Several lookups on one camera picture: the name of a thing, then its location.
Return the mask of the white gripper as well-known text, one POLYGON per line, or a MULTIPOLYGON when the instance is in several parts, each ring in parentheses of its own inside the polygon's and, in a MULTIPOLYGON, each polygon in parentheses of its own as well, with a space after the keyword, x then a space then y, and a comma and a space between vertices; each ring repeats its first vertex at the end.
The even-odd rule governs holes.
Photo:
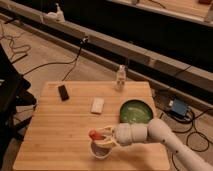
MULTIPOLYGON (((133 142, 131 126, 128 123, 118 124, 115 129, 113 126, 98 128, 96 129, 96 132, 101 135, 112 135, 114 133, 116 142, 121 146, 128 146, 133 142)), ((101 148, 113 148, 117 146, 117 143, 114 140, 95 140, 94 142, 101 148)))

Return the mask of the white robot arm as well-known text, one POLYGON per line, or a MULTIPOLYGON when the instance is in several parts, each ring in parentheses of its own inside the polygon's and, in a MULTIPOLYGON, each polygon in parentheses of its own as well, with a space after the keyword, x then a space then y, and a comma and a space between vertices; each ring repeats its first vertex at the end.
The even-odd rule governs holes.
POLYGON ((173 152, 189 171, 213 171, 213 166, 192 151, 172 132, 161 119, 154 118, 148 124, 120 123, 97 130, 104 139, 94 140, 100 148, 128 146, 135 143, 161 143, 173 152))

